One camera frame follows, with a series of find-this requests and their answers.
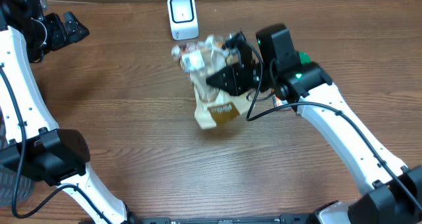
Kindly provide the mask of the beige pouch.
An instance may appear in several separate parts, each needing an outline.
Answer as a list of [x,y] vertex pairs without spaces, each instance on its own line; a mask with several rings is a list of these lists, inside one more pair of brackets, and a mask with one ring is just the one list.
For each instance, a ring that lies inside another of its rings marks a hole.
[[246,113],[251,102],[247,92],[235,89],[238,51],[224,48],[222,36],[172,47],[171,56],[193,85],[195,120],[202,130],[224,125]]

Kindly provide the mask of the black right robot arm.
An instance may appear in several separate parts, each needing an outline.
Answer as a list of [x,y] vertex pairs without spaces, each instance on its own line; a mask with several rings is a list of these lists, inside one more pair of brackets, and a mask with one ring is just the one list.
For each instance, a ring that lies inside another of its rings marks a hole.
[[209,76],[207,84],[232,96],[271,89],[284,106],[308,120],[351,174],[360,198],[330,202],[311,213],[283,214],[281,223],[419,223],[421,168],[409,168],[383,146],[351,110],[330,75],[294,48],[284,24],[256,33],[252,46],[242,32],[224,49],[239,60]]

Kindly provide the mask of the green lid jar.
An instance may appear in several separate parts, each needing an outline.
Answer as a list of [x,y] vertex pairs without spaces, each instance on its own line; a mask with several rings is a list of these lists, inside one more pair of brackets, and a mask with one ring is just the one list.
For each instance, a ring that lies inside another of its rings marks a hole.
[[311,58],[305,52],[300,51],[299,58],[300,58],[301,64],[307,64],[311,62]]

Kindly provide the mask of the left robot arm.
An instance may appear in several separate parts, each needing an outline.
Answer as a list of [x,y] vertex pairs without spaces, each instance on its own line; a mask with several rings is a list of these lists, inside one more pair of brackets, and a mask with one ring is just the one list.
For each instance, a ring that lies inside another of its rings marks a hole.
[[47,13],[47,0],[1,0],[1,166],[13,181],[7,203],[16,218],[26,180],[67,193],[92,223],[138,223],[90,164],[86,140],[62,129],[47,109],[31,66],[89,35],[72,12]]

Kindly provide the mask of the orange tissue pack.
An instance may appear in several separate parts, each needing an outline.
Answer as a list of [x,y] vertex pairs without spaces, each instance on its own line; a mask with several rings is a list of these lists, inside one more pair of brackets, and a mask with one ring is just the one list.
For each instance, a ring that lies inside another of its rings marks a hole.
[[279,107],[282,105],[287,105],[288,101],[287,100],[282,100],[279,97],[276,96],[274,90],[272,90],[272,101],[273,101],[273,106],[274,107]]

